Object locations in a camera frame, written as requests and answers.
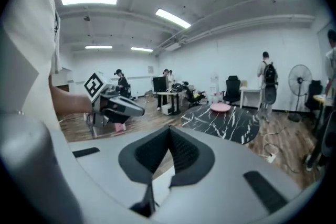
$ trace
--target black monitor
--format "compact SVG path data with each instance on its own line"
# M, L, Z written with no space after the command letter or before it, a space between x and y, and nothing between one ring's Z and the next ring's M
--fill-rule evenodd
M168 89L168 77L153 78L154 92L165 92Z

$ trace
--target black marble table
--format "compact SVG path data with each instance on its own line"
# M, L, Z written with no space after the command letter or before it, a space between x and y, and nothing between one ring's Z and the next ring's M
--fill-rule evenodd
M255 115L237 106L226 113L214 112L210 105L200 105L185 112L182 127L218 136L240 144L252 141L259 132Z

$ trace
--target pink plate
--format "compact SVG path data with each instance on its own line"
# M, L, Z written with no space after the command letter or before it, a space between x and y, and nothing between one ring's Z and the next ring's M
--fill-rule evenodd
M230 110L231 106L223 103L213 103L211 104L210 108L215 112L227 112Z

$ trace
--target power strip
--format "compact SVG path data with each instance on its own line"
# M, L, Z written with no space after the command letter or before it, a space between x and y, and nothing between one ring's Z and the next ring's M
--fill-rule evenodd
M275 155L275 154L271 154L270 156L268 156L267 158L266 158L266 161L268 162L268 163L272 163L274 160L275 160L275 157L276 157L277 155Z

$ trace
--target fan base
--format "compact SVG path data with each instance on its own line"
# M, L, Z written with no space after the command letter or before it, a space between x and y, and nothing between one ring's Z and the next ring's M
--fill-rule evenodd
M301 117L298 115L298 114L290 114L290 115L288 115L288 119L290 120L290 121L294 121L294 122L299 122L299 121L301 121Z

